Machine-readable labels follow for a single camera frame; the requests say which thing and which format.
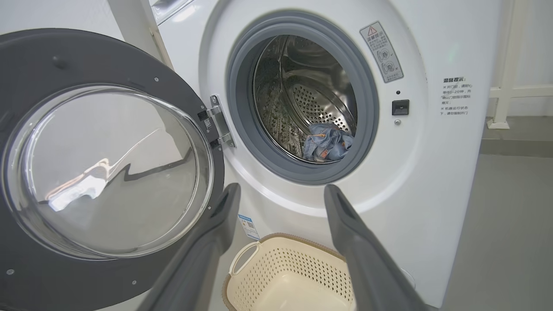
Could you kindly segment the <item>black round glass washer door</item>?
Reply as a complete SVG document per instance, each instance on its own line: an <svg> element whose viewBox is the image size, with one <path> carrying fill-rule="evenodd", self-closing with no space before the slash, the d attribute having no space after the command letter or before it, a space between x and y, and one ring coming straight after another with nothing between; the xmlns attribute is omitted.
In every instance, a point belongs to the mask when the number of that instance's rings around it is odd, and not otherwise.
<svg viewBox="0 0 553 311"><path fill-rule="evenodd" d="M148 293L224 190L190 86L118 39L0 35L0 311Z"/></svg>

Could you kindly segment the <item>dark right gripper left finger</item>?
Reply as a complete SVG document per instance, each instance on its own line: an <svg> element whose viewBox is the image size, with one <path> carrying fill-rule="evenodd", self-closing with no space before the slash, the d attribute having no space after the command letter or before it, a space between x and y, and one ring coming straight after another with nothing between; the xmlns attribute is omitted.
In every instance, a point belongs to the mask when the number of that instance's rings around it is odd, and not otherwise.
<svg viewBox="0 0 553 311"><path fill-rule="evenodd" d="M220 257L230 248L241 199L239 183L222 191L185 235L182 246L137 311L207 311Z"/></svg>

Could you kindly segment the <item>blue energy label sticker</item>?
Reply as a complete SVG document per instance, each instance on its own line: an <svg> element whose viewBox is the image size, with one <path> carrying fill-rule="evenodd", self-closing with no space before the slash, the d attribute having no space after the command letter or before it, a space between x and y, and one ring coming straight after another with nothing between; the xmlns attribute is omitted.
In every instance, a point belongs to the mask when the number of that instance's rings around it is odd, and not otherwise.
<svg viewBox="0 0 553 311"><path fill-rule="evenodd" d="M245 234L256 241L260 240L260 236L257 232L257 229L250 217L246 217L244 215L238 214L238 219L240 220L240 223L245 231Z"/></svg>

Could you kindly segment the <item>white wall conduit post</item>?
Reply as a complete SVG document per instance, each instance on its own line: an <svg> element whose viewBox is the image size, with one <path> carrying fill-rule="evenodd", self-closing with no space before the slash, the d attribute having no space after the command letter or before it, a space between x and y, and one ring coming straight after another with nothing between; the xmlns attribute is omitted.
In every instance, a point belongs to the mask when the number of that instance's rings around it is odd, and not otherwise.
<svg viewBox="0 0 553 311"><path fill-rule="evenodd" d="M502 0L489 92L492 130L509 116L553 115L553 0Z"/></svg>

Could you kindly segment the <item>white front-load washing machine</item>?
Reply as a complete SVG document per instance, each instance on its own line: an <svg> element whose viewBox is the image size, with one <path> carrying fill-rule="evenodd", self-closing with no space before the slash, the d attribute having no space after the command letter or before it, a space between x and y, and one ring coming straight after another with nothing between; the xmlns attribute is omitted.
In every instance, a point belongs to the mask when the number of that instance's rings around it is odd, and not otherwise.
<svg viewBox="0 0 553 311"><path fill-rule="evenodd" d="M289 234L332 247L324 188L338 186L427 304L444 301L474 178L499 34L500 0L109 0L119 24L140 5L159 52L202 100L219 96L236 147L223 146L226 183L242 187L238 214L260 239ZM229 114L235 43L262 15L321 16L351 38L375 79L378 129L363 163L336 182L303 185L263 167ZM379 21L404 77L384 83L360 34ZM409 100L409 115L392 115ZM237 217L237 225L242 225ZM255 241L245 234L245 242Z"/></svg>

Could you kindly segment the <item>grey rubber door gasket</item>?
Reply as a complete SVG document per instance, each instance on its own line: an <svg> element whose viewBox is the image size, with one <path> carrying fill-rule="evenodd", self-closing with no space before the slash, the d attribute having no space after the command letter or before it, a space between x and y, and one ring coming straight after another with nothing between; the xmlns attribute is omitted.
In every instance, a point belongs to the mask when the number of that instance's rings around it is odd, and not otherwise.
<svg viewBox="0 0 553 311"><path fill-rule="evenodd" d="M295 160L271 142L261 127L254 106L253 71L263 43L278 35L294 35L317 43L333 55L347 73L357 102L357 130L352 148L338 162L312 164ZM301 11L262 15L241 33L230 61L229 114L245 147L265 169L286 181L312 186L345 178L363 163L376 138L379 100L368 62L337 25Z"/></svg>

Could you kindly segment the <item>blue cartoon print garment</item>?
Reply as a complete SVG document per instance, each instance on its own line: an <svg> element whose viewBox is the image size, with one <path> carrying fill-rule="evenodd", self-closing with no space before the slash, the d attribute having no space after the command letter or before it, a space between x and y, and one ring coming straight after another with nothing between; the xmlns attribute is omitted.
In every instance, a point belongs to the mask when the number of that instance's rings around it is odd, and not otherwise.
<svg viewBox="0 0 553 311"><path fill-rule="evenodd" d="M333 148L336 127L321 123L309 126L310 134L303 145L303 159L312 162L330 162L330 149Z"/></svg>
<svg viewBox="0 0 553 311"><path fill-rule="evenodd" d="M326 160L339 161L343 159L353 145L353 136L340 130L336 126L330 126L327 133Z"/></svg>

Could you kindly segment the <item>cream perforated laundry basket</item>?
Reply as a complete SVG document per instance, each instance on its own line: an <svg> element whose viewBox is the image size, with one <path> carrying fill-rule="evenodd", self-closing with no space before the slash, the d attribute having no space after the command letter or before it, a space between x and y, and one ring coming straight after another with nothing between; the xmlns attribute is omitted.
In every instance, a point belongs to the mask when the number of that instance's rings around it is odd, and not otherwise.
<svg viewBox="0 0 553 311"><path fill-rule="evenodd" d="M229 311L357 311L344 256L285 233L244 246L221 295Z"/></svg>

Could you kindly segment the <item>grey warning sticker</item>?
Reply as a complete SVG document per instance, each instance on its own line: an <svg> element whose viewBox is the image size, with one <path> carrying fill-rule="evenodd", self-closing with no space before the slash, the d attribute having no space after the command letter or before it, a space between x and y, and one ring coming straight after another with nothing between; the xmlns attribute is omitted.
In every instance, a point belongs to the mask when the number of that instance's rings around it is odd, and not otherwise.
<svg viewBox="0 0 553 311"><path fill-rule="evenodd" d="M402 79L404 73L399 59L381 23L376 21L359 32L375 58L384 83Z"/></svg>

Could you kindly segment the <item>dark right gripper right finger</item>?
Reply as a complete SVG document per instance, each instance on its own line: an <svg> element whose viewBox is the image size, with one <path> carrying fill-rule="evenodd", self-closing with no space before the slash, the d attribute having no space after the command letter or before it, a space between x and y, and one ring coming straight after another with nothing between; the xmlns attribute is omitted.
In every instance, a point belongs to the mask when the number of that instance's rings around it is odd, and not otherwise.
<svg viewBox="0 0 553 311"><path fill-rule="evenodd" d="M347 262L357 311L427 311L407 277L338 186L324 187L324 206L333 245Z"/></svg>

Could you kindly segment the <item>metal door hinge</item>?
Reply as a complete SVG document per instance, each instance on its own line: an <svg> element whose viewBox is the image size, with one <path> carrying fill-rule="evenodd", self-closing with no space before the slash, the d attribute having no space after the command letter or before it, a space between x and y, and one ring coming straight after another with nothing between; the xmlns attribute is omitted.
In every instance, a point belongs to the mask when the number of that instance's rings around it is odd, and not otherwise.
<svg viewBox="0 0 553 311"><path fill-rule="evenodd" d="M223 146L235 148L234 138L223 114L219 96L211 95L210 102L212 107L202 110L197 115L200 121L204 123L207 133L210 133L212 130L217 131L217 138L210 140L211 148L222 149Z"/></svg>

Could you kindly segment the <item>perforated steel washer drum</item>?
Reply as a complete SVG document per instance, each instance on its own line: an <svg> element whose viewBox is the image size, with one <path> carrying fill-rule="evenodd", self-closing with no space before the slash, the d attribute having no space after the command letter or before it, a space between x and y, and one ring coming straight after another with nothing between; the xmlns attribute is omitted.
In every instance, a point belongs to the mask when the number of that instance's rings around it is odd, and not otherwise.
<svg viewBox="0 0 553 311"><path fill-rule="evenodd" d="M254 67L255 112L271 142L287 156L303 159L311 124L333 124L354 137L357 102L338 60L303 37L278 35L263 43Z"/></svg>

